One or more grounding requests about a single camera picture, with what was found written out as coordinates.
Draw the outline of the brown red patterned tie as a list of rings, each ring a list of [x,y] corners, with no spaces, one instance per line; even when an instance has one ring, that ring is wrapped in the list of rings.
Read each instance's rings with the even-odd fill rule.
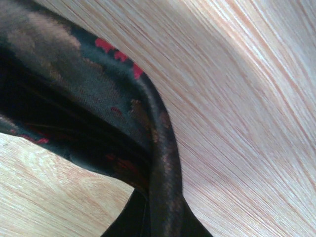
[[[182,191],[152,81],[108,42],[33,0],[0,3],[0,131],[134,191],[106,237],[208,237]]]

